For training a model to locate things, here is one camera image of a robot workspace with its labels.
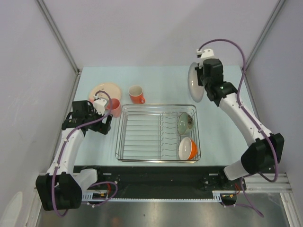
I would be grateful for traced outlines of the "white ceramic plate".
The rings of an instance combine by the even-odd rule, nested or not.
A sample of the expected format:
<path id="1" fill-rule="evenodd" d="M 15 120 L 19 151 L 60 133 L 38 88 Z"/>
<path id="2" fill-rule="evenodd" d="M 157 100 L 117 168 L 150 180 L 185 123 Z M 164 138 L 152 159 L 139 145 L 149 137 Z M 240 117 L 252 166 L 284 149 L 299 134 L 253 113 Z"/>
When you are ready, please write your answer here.
<path id="1" fill-rule="evenodd" d="M 192 99 L 199 103 L 203 99 L 204 96 L 204 87 L 200 86 L 198 84 L 198 77 L 197 77 L 197 71 L 196 67 L 198 64 L 196 62 L 193 62 L 188 70 L 188 76 L 187 76 L 187 83 L 188 83 L 188 89 L 190 92 L 190 95 Z"/>

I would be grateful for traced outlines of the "green ceramic bowl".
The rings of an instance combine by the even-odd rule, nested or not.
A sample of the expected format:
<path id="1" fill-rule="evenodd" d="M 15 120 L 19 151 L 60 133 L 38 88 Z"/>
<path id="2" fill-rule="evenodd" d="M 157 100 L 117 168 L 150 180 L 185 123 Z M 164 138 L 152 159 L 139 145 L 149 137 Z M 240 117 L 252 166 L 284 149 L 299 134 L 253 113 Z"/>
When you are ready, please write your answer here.
<path id="1" fill-rule="evenodd" d="M 178 133 L 187 135 L 195 128 L 196 122 L 188 113 L 183 112 L 178 119 Z"/>

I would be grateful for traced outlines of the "orange and white bowl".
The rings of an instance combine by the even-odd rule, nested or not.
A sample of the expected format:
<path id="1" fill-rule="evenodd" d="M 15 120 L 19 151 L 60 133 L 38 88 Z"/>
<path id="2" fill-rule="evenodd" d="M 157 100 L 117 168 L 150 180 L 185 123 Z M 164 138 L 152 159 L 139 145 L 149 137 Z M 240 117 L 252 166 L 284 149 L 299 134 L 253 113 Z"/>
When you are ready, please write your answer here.
<path id="1" fill-rule="evenodd" d="M 183 138 L 178 148 L 178 156 L 180 160 L 191 160 L 196 156 L 196 154 L 196 143 L 189 137 Z"/>

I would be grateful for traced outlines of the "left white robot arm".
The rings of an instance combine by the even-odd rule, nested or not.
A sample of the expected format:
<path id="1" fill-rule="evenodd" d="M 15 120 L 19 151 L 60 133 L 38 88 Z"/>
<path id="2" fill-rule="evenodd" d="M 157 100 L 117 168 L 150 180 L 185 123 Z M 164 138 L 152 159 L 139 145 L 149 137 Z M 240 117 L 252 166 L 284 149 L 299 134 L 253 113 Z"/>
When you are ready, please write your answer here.
<path id="1" fill-rule="evenodd" d="M 85 190 L 90 186 L 99 189 L 104 185 L 104 176 L 94 168 L 81 170 L 77 176 L 73 175 L 73 171 L 86 132 L 91 130 L 106 135 L 110 131 L 112 114 L 106 112 L 108 105 L 109 101 L 104 98 L 72 103 L 72 111 L 62 123 L 61 141 L 54 160 L 47 173 L 36 179 L 36 189 L 44 210 L 77 209 Z"/>

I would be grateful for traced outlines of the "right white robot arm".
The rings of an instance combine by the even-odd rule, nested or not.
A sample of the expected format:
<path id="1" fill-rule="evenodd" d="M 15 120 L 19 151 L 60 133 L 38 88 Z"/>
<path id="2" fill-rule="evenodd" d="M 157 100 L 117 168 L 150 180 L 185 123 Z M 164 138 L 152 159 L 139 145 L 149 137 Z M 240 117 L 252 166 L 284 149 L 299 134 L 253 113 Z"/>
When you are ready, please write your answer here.
<path id="1" fill-rule="evenodd" d="M 222 62 L 210 58 L 201 64 L 192 63 L 188 73 L 197 80 L 196 84 L 206 92 L 208 99 L 230 117 L 248 146 L 238 161 L 224 168 L 224 174 L 218 178 L 219 186 L 229 190 L 236 179 L 261 174 L 270 167 L 274 167 L 278 175 L 285 139 L 281 133 L 270 131 L 246 108 L 239 90 L 224 81 Z"/>

